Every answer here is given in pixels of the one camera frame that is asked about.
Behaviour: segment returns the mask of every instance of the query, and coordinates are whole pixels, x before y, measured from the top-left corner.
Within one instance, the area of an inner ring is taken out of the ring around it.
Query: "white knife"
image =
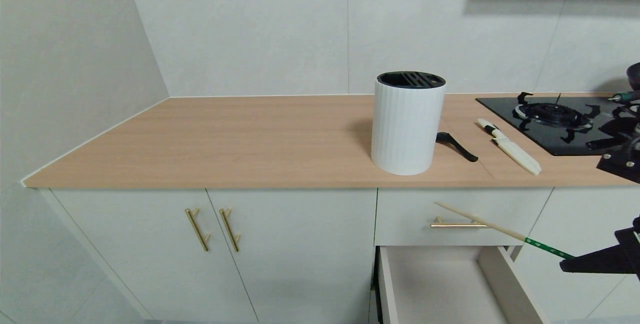
[[[540,174],[542,171],[540,164],[532,158],[531,155],[528,155],[526,151],[519,147],[518,144],[512,142],[507,135],[501,132],[494,124],[491,124],[485,119],[478,119],[478,124],[480,124],[484,131],[492,135],[492,140],[498,144],[498,147],[502,149],[506,155],[512,158],[514,162],[524,168],[525,171],[528,171],[534,176]]]

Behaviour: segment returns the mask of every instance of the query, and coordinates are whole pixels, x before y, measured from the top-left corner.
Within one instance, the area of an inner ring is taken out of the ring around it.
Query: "cabinet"
[[[436,217],[445,223],[469,223],[465,217],[434,204],[451,206],[489,222],[528,233],[551,193],[550,187],[385,189],[377,197],[376,245],[518,245],[518,240],[492,229],[431,228]]]
[[[640,315],[640,281],[635,275],[626,275],[589,318],[622,317]]]
[[[260,322],[367,322],[375,188],[208,193]]]
[[[530,237],[574,256],[618,242],[640,213],[640,187],[556,187]],[[586,318],[622,281],[620,274],[565,273],[560,258],[525,245],[516,259],[551,320]]]
[[[91,244],[156,319],[256,322],[202,190],[54,190]],[[185,209],[210,233],[204,251]]]

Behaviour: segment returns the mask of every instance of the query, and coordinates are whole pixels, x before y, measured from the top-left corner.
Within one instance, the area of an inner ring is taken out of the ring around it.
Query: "cabinet door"
[[[556,187],[530,237],[573,256],[617,245],[614,232],[640,213],[640,187]],[[551,321],[586,318],[623,279],[620,274],[565,273],[561,259],[530,245],[516,265]]]
[[[640,281],[635,275],[626,275],[589,318],[640,316]]]
[[[367,322],[377,190],[208,192],[260,322]]]
[[[256,322],[205,190],[55,190],[138,301],[162,320]],[[185,209],[204,236],[204,251]]]

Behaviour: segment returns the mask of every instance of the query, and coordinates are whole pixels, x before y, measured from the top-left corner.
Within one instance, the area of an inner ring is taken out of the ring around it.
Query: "gold handle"
[[[469,228],[469,229],[486,229],[489,226],[485,224],[480,224],[475,220],[472,220],[470,223],[443,223],[442,218],[436,216],[436,221],[431,223],[432,228]]]
[[[189,223],[191,223],[191,226],[193,227],[193,231],[196,232],[196,236],[198,237],[198,240],[202,245],[202,249],[204,249],[205,252],[208,252],[209,248],[207,247],[207,242],[211,237],[211,233],[206,233],[206,235],[202,237],[202,234],[200,233],[200,229],[198,229],[198,224],[196,224],[196,221],[194,219],[194,217],[198,215],[198,213],[200,212],[200,208],[195,208],[193,211],[190,208],[186,208],[184,212],[187,213],[187,218],[189,219]]]
[[[231,231],[231,226],[229,226],[229,219],[227,218],[231,215],[231,208],[228,208],[227,210],[221,208],[220,210],[218,210],[218,212],[220,212],[220,216],[222,217],[224,226],[226,226],[226,232],[229,234],[229,238],[231,239],[233,250],[239,252],[240,249],[238,249],[238,242],[240,242],[240,234],[236,234],[234,236],[234,233]]]

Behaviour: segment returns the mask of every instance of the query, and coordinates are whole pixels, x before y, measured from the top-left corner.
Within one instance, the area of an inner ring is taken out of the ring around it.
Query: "wooden countertop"
[[[562,187],[632,185],[596,169],[598,156],[554,157],[474,99],[448,94],[440,130],[478,156],[437,144],[414,176],[370,158],[372,95],[170,98],[44,167],[24,183],[49,188]],[[485,118],[542,166],[529,174],[474,124]]]

